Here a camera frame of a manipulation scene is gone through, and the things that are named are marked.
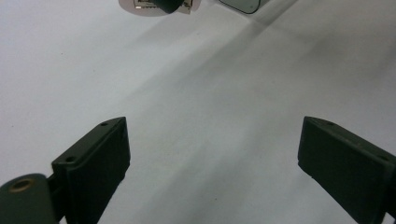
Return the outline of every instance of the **black plastic part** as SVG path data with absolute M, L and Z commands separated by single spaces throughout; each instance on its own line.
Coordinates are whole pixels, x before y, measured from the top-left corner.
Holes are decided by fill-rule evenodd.
M 306 117 L 298 160 L 358 223 L 381 223 L 387 211 L 394 215 L 396 158 L 387 151 L 332 122 Z
M 125 118 L 105 121 L 52 162 L 68 223 L 97 223 L 130 164 Z
M 175 12 L 184 0 L 151 0 L 157 7 L 162 9 L 166 13 Z
M 56 223 L 44 175 L 23 175 L 0 188 L 0 223 Z

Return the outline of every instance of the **white table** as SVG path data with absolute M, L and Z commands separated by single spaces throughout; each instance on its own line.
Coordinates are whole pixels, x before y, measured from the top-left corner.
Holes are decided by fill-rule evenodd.
M 355 223 L 297 165 L 304 116 L 396 154 L 396 3 L 0 3 L 0 183 L 125 116 L 131 167 L 100 223 Z M 384 223 L 391 223 L 387 217 Z

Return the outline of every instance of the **white surface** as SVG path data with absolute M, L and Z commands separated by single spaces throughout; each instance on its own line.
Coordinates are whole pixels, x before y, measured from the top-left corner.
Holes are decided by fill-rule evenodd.
M 212 0 L 138 17 L 117 1 L 0 3 L 0 183 L 99 122 L 131 167 L 100 223 L 354 223 L 297 166 L 304 116 L 396 153 L 393 0 Z

